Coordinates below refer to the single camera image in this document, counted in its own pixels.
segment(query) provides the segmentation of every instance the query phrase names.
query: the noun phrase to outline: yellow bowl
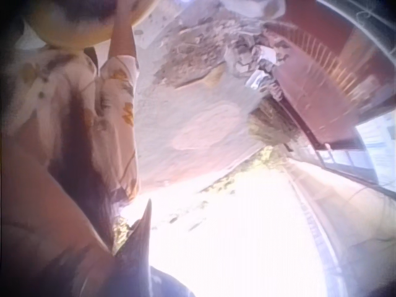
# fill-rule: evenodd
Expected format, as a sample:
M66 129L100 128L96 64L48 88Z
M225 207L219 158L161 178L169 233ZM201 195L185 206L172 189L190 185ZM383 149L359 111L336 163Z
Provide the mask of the yellow bowl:
M160 0L140 0L137 8L131 12L131 25L143 21L154 10ZM58 6L49 1L37 1L25 16L28 24L37 35L50 45L81 50L111 38L114 17L103 22L70 22Z

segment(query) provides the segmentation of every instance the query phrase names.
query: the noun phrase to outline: pavement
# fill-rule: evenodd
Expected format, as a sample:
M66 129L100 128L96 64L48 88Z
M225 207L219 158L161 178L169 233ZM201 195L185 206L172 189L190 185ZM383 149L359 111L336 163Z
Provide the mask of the pavement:
M197 297L327 296L321 258L284 173L245 173L233 195L208 201L204 213L152 231L151 265Z
M226 73L211 89L200 84L182 90L155 86L155 73L166 63L162 37L175 25L189 27L208 17L214 11L208 7L215 5L209 0L164 2L134 29L143 32L136 36L140 76L135 95L141 194L214 174L202 189L221 178L216 173L229 171L262 147L247 125L262 94L246 88L244 79ZM171 2L177 4L174 9L169 8ZM106 61L109 45L105 41L95 46L99 66Z

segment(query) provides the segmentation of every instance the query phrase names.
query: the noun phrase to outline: dark object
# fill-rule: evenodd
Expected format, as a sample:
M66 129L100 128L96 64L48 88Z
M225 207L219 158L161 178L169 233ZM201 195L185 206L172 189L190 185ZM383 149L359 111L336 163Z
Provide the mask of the dark object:
M97 69L99 68L98 66L98 56L97 52L95 51L95 48L93 46L89 48L84 48L84 54L86 54L88 57L91 58L92 62L95 64Z
M62 7L66 17L71 22L80 20L97 19L105 20L112 16L116 10L116 0L52 0ZM135 0L132 10L136 8L139 0Z

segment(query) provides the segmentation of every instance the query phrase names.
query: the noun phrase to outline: floral blouse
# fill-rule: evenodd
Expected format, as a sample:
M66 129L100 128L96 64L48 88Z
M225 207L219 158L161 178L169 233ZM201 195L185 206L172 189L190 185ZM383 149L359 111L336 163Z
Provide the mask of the floral blouse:
M132 56L109 59L99 73L83 52L43 48L17 66L14 97L3 132L43 166L61 157L61 119L79 92L92 145L92 162L110 192L129 201L139 189L134 140L134 91L139 75Z

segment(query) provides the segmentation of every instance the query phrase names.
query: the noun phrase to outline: debris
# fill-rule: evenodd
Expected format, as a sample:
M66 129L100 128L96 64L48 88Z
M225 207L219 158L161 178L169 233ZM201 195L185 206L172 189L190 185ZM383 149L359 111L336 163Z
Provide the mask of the debris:
M245 86L252 88L253 90L257 90L266 76L268 76L268 74L266 74L263 70L256 70L247 80Z
M237 62L235 65L235 69L239 72L239 73L245 73L247 71L249 71L249 65L242 65L240 62Z
M247 51L247 52L245 52L243 54L240 54L239 55L239 62L242 65L247 65L247 64L251 63L252 62L252 53L250 51Z
M269 48L268 46L264 45L256 45L258 47L260 56L259 59L265 59L270 61L272 64L277 63L277 52L273 48Z
M213 88L216 85L218 85L218 83L220 82L220 79L223 76L223 73L225 72L226 69L226 64L225 63L221 63L218 66L214 67L208 74L206 74L203 77L200 77L198 79L193 79L190 80L189 82L185 82L181 85L179 85L178 87L176 87L176 90L179 90L181 88L184 87L188 87L191 85L195 85L199 82L204 83L206 86Z
M272 69L288 57L288 45L267 36L262 22L237 16L224 7L197 25L172 30L175 32L167 32L161 43L169 52L155 74L155 84L186 87L202 81L213 65L222 62L237 78L249 78L259 69L267 74L262 83L272 83Z

